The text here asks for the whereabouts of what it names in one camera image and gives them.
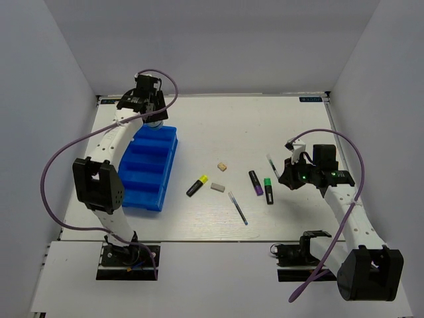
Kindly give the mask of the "green cap black highlighter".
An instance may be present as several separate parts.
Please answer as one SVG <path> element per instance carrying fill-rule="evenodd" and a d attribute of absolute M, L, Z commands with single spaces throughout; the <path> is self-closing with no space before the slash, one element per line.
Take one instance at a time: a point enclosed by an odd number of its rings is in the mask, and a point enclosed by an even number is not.
<path fill-rule="evenodd" d="M 266 196 L 266 202 L 268 205 L 274 204 L 274 195 L 272 190 L 272 182 L 270 178 L 264 178 L 264 190 Z"/>

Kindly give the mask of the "yellow cap black highlighter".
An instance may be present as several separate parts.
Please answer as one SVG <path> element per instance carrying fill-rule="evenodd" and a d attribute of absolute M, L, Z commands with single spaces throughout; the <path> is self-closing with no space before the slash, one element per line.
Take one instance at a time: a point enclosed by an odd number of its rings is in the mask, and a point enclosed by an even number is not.
<path fill-rule="evenodd" d="M 186 195 L 188 197 L 192 197 L 203 185 L 208 181 L 208 177 L 206 175 L 202 175 L 195 183 L 186 191 Z"/>

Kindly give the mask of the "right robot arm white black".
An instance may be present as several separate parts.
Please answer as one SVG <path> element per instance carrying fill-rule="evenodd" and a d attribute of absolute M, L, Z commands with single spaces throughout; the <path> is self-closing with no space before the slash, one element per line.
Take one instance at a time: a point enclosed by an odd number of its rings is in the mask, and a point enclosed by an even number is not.
<path fill-rule="evenodd" d="M 288 142 L 291 157 L 284 162 L 279 183 L 290 190 L 311 184 L 321 193 L 342 227 L 342 243 L 324 230 L 305 231 L 297 244 L 277 244 L 271 253 L 281 267 L 326 267 L 337 280 L 346 301 L 393 301 L 396 298 L 403 256 L 390 249 L 378 236 L 366 212 L 356 200 L 355 183 L 346 170 L 339 169 L 337 149 L 316 144 L 311 156 L 300 139 Z"/>

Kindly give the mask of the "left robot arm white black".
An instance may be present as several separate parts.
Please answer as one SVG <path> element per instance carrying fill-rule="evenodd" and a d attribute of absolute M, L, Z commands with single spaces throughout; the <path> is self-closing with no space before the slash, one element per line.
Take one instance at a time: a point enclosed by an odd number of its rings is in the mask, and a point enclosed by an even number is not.
<path fill-rule="evenodd" d="M 99 144 L 86 158 L 77 158 L 72 165 L 78 201 L 92 211 L 107 230 L 105 240 L 112 255 L 128 265 L 137 262 L 140 248 L 133 244 L 138 238 L 122 209 L 125 189 L 118 174 L 119 164 L 127 146 L 144 123 L 155 127 L 168 118 L 167 112 L 163 112 L 123 122 L 166 106 L 160 78 L 139 74 L 135 83 L 135 88 L 119 100 L 112 120 L 113 127 L 105 131 Z"/>

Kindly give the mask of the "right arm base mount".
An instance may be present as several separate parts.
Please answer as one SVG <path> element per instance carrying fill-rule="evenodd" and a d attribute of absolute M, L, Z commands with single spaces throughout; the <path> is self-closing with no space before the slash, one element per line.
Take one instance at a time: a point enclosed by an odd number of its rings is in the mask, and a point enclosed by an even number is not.
<path fill-rule="evenodd" d="M 270 254 L 277 260 L 279 282 L 303 283 L 313 273 L 319 260 L 301 252 L 299 244 L 276 243 L 270 247 Z"/>

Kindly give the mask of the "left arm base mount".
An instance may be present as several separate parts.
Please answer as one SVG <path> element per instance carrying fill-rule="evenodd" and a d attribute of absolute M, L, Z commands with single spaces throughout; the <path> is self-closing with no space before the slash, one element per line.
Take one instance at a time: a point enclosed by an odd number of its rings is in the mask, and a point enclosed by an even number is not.
<path fill-rule="evenodd" d="M 97 267 L 97 281 L 155 281 L 159 274 L 160 245 L 148 245 L 154 262 L 148 251 L 135 247 L 135 253 L 123 254 L 111 245 L 104 244 L 101 249 Z"/>

